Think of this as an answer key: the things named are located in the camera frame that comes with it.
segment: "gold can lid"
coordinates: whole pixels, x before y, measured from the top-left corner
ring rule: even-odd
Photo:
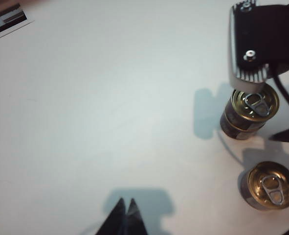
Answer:
[[[268,84],[265,84],[262,91],[257,94],[234,90],[231,102],[234,110],[240,116],[256,122],[271,119],[279,109],[279,97]]]
[[[247,178],[253,198],[268,209],[284,209],[289,206],[289,170],[274,162],[256,165]]]

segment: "white surface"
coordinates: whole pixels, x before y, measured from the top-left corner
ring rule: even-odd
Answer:
[[[289,144],[263,139],[289,127],[287,104],[250,140],[218,128],[234,3],[25,7],[35,22],[0,38],[0,235],[95,234],[119,196],[151,235],[289,229],[289,208],[257,211],[237,187],[258,162],[289,168]]]

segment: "can body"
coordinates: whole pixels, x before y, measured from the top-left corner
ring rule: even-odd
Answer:
[[[231,138],[246,140],[263,127],[278,109],[278,95],[268,84],[259,94],[234,90],[221,116],[222,130]]]
[[[289,170],[274,162],[262,162],[241,179],[241,195],[252,207],[281,210],[289,207]]]

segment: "small tin can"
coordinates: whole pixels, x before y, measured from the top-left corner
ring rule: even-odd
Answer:
[[[279,109],[279,97],[268,84],[260,93],[234,90],[221,117],[222,130],[230,137],[246,140],[254,135]]]
[[[289,170],[274,162],[262,162],[241,179],[241,194],[252,207],[280,210],[289,207]]]

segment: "can rim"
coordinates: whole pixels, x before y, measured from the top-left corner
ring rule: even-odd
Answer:
[[[234,90],[232,92],[232,95],[231,95],[231,104],[232,104],[232,107],[233,109],[237,112],[237,114],[239,114],[242,118],[246,119],[246,120],[249,120],[249,121],[252,121],[252,122],[266,122],[267,120],[271,119],[273,116],[275,116],[275,114],[278,112],[279,110],[279,96],[277,94],[277,92],[270,86],[268,85],[267,83],[265,83],[264,85],[264,88],[263,89],[266,89],[266,90],[269,90],[269,92],[271,94],[273,94],[273,97],[274,97],[274,100],[275,100],[275,107],[273,109],[273,112],[271,112],[271,114],[267,117],[261,117],[258,115],[258,118],[256,117],[248,117],[246,116],[242,111],[241,109],[239,109],[237,106],[236,106],[236,103],[235,103],[235,93],[239,93],[239,94],[244,94],[245,92],[241,92],[241,91],[238,91],[238,90]]]

